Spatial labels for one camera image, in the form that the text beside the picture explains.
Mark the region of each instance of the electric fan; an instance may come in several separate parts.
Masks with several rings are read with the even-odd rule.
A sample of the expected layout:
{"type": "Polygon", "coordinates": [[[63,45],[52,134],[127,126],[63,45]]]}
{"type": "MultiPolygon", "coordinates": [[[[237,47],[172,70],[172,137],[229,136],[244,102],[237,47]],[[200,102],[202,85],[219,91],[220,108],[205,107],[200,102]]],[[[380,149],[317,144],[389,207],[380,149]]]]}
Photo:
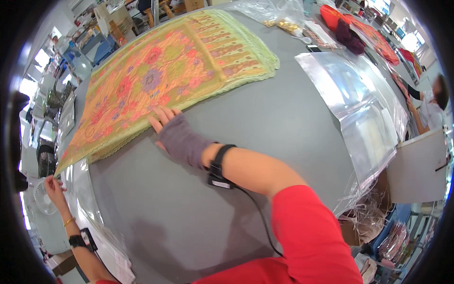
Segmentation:
{"type": "Polygon", "coordinates": [[[57,212],[57,207],[52,203],[44,188],[44,179],[41,179],[35,187],[36,206],[46,215],[52,215],[57,212]]]}

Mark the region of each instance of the person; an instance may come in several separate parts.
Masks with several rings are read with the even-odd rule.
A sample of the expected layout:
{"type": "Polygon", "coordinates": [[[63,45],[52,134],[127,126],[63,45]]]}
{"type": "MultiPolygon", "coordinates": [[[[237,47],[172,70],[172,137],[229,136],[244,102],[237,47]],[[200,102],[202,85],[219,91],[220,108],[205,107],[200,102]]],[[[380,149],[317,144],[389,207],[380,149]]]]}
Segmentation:
{"type": "Polygon", "coordinates": [[[449,101],[448,85],[443,75],[439,74],[432,84],[430,91],[417,91],[403,81],[398,75],[392,74],[399,88],[405,94],[408,110],[413,119],[410,122],[412,138],[442,125],[444,110],[449,101]],[[421,100],[421,106],[416,108],[410,96],[421,100]]]}
{"type": "Polygon", "coordinates": [[[74,57],[80,57],[81,54],[75,50],[74,43],[70,36],[59,39],[56,35],[52,38],[54,43],[54,51],[58,52],[72,67],[74,67],[74,57]]]}
{"type": "MultiPolygon", "coordinates": [[[[159,0],[159,2],[163,2],[163,1],[166,1],[167,5],[169,5],[169,8],[171,9],[172,6],[170,6],[170,1],[169,0],[159,0]]],[[[145,11],[149,8],[151,8],[151,1],[149,0],[139,0],[137,1],[137,10],[139,10],[139,12],[142,14],[142,15],[146,15],[145,11]]],[[[166,14],[165,13],[159,13],[159,19],[165,17],[166,14]]]]}
{"type": "MultiPolygon", "coordinates": [[[[175,160],[205,169],[223,144],[194,133],[181,111],[157,107],[148,117],[158,134],[156,145],[175,160]]],[[[222,175],[271,201],[273,232],[283,257],[255,259],[218,272],[195,284],[211,283],[363,283],[361,274],[342,238],[339,223],[307,182],[285,163],[242,148],[230,148],[222,159],[222,175]]],[[[56,179],[45,179],[46,191],[58,208],[68,237],[80,234],[56,179]]],[[[115,279],[85,247],[72,248],[91,283],[113,284],[115,279]]]]}

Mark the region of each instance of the hand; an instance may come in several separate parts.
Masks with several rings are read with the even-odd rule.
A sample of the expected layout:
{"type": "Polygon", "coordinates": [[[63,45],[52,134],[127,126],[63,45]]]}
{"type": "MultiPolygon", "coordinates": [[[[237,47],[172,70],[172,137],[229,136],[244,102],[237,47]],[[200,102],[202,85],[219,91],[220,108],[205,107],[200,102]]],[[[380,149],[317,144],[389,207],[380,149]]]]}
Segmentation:
{"type": "Polygon", "coordinates": [[[415,105],[413,104],[413,102],[411,100],[407,100],[407,106],[408,106],[408,110],[415,114],[416,113],[416,108],[415,108],[415,105]]]}
{"type": "Polygon", "coordinates": [[[217,142],[195,133],[178,109],[158,106],[153,111],[161,121],[157,121],[152,115],[148,116],[148,121],[158,134],[159,141],[156,145],[166,150],[174,159],[194,168],[204,169],[202,153],[209,145],[217,142]]]}
{"type": "MultiPolygon", "coordinates": [[[[157,134],[163,130],[163,126],[165,126],[169,121],[175,118],[176,115],[181,113],[181,110],[176,109],[176,108],[163,108],[160,105],[158,105],[156,108],[153,109],[153,111],[158,115],[158,118],[160,121],[157,121],[156,118],[153,117],[153,115],[148,116],[148,121],[150,122],[151,126],[154,128],[157,134]]],[[[166,150],[164,145],[162,144],[161,141],[156,141],[156,146],[159,146],[161,149],[166,150]]]]}
{"type": "Polygon", "coordinates": [[[69,209],[68,204],[66,203],[66,199],[63,195],[63,192],[66,191],[66,188],[61,188],[61,185],[63,185],[63,183],[54,179],[52,175],[48,176],[44,180],[44,187],[46,188],[47,195],[60,213],[69,209]]]}

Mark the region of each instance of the table surface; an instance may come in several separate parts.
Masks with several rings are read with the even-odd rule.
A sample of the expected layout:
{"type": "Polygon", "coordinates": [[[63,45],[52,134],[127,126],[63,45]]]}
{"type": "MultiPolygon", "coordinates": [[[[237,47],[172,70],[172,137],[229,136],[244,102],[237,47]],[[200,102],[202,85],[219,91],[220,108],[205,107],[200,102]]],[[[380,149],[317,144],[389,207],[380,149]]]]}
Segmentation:
{"type": "MultiPolygon", "coordinates": [[[[284,161],[334,209],[346,195],[353,167],[339,121],[294,59],[307,52],[305,44],[276,26],[267,28],[239,12],[229,13],[268,45],[281,67],[274,78],[186,109],[187,120],[206,137],[284,161]]],[[[315,20],[320,22],[320,15],[315,20]]],[[[379,69],[405,106],[386,69],[379,69]]],[[[411,84],[403,66],[396,70],[411,84]]],[[[76,127],[63,141],[63,149],[82,116],[88,83],[84,80],[75,91],[76,127]]],[[[188,283],[273,255],[260,215],[244,193],[208,187],[206,172],[174,162],[155,146],[156,140],[150,128],[89,167],[104,223],[124,235],[137,282],[188,283]]],[[[269,219],[268,200],[254,197],[269,219]]]]}

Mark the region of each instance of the red fabric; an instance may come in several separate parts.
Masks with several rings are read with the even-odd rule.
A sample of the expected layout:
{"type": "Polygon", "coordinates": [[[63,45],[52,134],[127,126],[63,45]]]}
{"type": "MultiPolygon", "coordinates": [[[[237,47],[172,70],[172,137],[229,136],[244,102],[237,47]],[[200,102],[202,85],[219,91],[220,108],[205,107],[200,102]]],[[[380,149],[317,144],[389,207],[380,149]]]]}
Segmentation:
{"type": "Polygon", "coordinates": [[[194,284],[363,283],[337,219],[310,187],[295,185],[276,194],[271,223],[286,259],[256,259],[194,284]]]}
{"type": "Polygon", "coordinates": [[[110,280],[100,280],[100,281],[96,281],[96,284],[118,284],[118,282],[110,281],[110,280]]]}
{"type": "Polygon", "coordinates": [[[343,19],[349,25],[351,23],[348,18],[328,5],[322,5],[320,7],[320,15],[322,16],[323,20],[325,20],[328,29],[333,32],[336,31],[337,22],[339,21],[339,19],[343,19]]]}
{"type": "Polygon", "coordinates": [[[392,65],[399,65],[399,58],[397,57],[396,53],[394,53],[389,44],[376,29],[369,25],[361,23],[360,21],[355,19],[353,15],[344,14],[344,16],[348,18],[351,23],[355,25],[355,27],[360,29],[367,36],[367,38],[375,44],[374,49],[381,57],[383,57],[392,65]]]}
{"type": "Polygon", "coordinates": [[[419,78],[419,72],[417,71],[418,69],[415,66],[415,58],[413,57],[413,54],[403,48],[399,48],[399,50],[400,50],[400,53],[402,53],[402,55],[404,56],[404,58],[407,61],[410,61],[411,64],[413,64],[413,68],[415,69],[416,75],[418,75],[418,78],[419,78]]]}

